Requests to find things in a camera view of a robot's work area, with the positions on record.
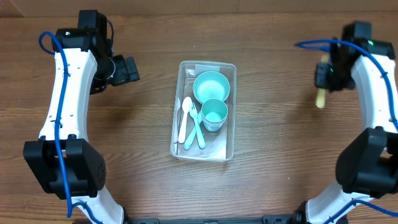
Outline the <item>green cup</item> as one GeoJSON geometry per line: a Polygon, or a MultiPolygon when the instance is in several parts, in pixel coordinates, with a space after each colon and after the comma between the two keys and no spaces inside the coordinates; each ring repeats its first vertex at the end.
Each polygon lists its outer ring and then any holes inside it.
{"type": "Polygon", "coordinates": [[[224,123],[228,116],[228,106],[219,99],[210,99],[204,102],[201,107],[203,120],[209,124],[224,123]]]}

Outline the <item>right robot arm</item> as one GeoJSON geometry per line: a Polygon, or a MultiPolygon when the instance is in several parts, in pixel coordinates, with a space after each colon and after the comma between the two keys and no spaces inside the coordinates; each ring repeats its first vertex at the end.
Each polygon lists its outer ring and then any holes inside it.
{"type": "Polygon", "coordinates": [[[357,38],[298,42],[297,47],[327,52],[317,65],[318,89],[340,91],[354,84],[358,90],[362,131],[339,155],[336,179],[317,197],[303,202],[291,223],[346,223],[359,205],[396,217],[371,203],[397,193],[397,88],[395,53],[389,42],[357,38]]]}

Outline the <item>green plastic fork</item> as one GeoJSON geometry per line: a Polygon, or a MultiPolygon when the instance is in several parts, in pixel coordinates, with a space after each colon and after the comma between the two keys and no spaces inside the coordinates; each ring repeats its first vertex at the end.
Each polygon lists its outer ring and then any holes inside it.
{"type": "MultiPolygon", "coordinates": [[[[201,124],[201,122],[202,122],[202,111],[200,111],[198,113],[197,119],[198,119],[198,123],[201,124]]],[[[193,144],[193,140],[194,140],[196,135],[197,135],[196,127],[193,127],[191,133],[189,134],[189,136],[187,137],[187,139],[185,140],[185,143],[183,145],[183,148],[186,151],[191,148],[191,146],[193,144]]]]}

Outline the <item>blue cup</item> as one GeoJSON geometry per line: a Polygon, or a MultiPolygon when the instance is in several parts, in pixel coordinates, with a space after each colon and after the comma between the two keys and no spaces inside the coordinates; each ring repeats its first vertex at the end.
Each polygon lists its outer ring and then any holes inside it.
{"type": "Polygon", "coordinates": [[[222,127],[221,124],[204,124],[204,127],[209,132],[217,132],[222,127]]]}

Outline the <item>teal bowl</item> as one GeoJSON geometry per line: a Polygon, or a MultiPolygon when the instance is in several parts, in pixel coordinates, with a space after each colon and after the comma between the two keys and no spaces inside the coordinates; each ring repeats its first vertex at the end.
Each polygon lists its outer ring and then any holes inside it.
{"type": "Polygon", "coordinates": [[[231,86],[228,79],[220,72],[207,71],[201,73],[193,83],[193,94],[200,104],[210,99],[226,101],[231,86]]]}

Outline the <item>light blue plastic fork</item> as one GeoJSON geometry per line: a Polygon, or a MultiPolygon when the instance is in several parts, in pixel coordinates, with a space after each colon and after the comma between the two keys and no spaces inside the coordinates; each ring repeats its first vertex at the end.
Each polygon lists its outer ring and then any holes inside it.
{"type": "Polygon", "coordinates": [[[192,102],[191,106],[190,106],[190,116],[193,118],[193,121],[195,123],[195,130],[197,133],[198,146],[200,149],[204,149],[206,147],[206,144],[205,144],[205,140],[204,140],[201,128],[200,128],[200,124],[198,122],[198,113],[197,113],[197,109],[196,109],[194,102],[192,102]]]}

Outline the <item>white plastic spoon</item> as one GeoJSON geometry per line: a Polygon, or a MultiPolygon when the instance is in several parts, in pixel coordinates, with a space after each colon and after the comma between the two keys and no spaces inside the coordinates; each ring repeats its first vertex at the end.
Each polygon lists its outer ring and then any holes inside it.
{"type": "Polygon", "coordinates": [[[185,142],[185,136],[186,136],[186,128],[187,128],[187,116],[190,111],[192,99],[187,96],[184,98],[183,103],[182,103],[182,112],[183,112],[183,118],[182,122],[180,125],[180,131],[178,134],[178,142],[180,144],[185,142]]]}

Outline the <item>yellow plastic fork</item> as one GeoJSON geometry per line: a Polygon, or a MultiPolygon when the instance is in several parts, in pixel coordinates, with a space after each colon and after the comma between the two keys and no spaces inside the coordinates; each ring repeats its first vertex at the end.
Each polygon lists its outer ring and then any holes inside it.
{"type": "MultiPolygon", "coordinates": [[[[324,54],[321,56],[321,63],[327,63],[330,59],[330,56],[327,54],[324,54]]],[[[317,98],[315,100],[315,104],[317,108],[323,109],[325,107],[325,101],[326,101],[326,90],[319,88],[318,93],[317,93],[317,98]]]]}

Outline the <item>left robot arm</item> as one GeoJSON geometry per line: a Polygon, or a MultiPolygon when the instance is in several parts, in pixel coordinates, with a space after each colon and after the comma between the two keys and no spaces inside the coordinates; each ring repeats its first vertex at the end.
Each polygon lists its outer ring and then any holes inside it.
{"type": "Polygon", "coordinates": [[[127,211],[105,186],[103,156],[89,144],[90,96],[139,80],[132,57],[114,56],[105,32],[86,27],[49,35],[55,81],[43,128],[24,144],[23,156],[43,190],[67,203],[67,217],[79,208],[91,223],[129,223],[127,211]]]}

